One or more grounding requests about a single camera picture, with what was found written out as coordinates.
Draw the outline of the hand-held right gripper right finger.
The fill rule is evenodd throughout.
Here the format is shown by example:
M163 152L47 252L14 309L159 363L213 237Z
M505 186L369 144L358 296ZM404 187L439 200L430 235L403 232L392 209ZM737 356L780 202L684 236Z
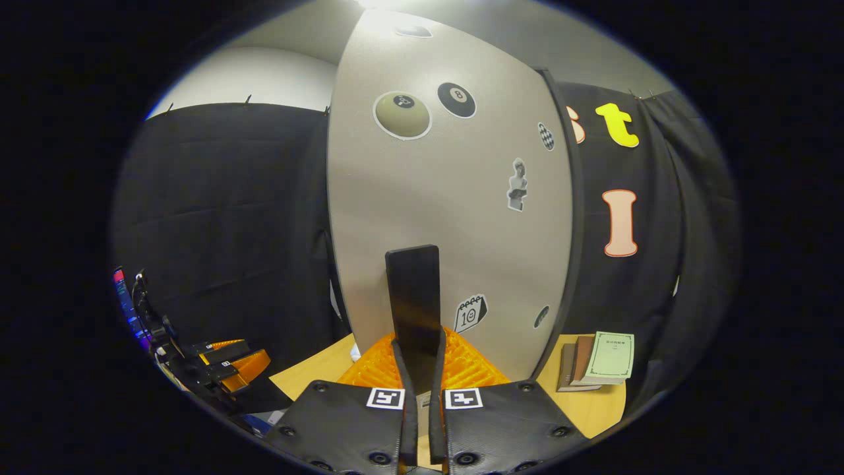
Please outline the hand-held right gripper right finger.
M548 470L589 442L539 382L509 381L451 329L440 332L433 384L431 462L446 474Z

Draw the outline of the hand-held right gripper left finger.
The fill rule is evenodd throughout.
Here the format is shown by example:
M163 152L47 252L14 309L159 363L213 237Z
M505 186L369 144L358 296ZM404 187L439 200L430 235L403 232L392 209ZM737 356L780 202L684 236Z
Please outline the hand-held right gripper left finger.
M394 333L343 375L313 378L266 432L272 450L331 474L403 474L418 460L418 411Z

